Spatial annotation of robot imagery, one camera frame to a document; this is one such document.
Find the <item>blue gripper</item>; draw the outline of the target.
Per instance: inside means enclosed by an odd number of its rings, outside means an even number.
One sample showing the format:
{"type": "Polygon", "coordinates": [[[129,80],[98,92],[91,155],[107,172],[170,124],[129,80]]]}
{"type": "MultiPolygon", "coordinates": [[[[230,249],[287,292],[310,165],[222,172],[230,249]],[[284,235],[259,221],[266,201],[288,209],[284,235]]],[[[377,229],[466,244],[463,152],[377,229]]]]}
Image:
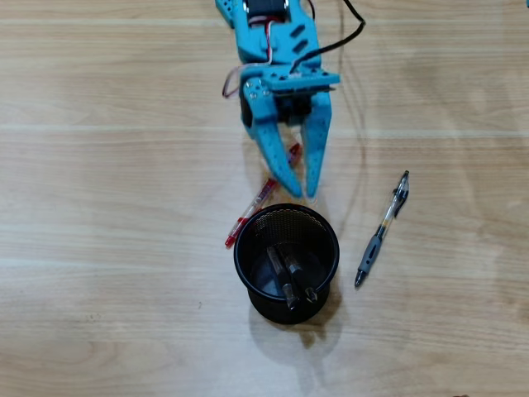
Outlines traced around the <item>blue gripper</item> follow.
{"type": "Polygon", "coordinates": [[[317,193],[331,124],[328,73],[317,67],[251,66],[241,74],[241,120],[264,157],[270,173],[294,197],[302,186],[288,163],[278,123],[302,124],[306,191],[317,193]]]}

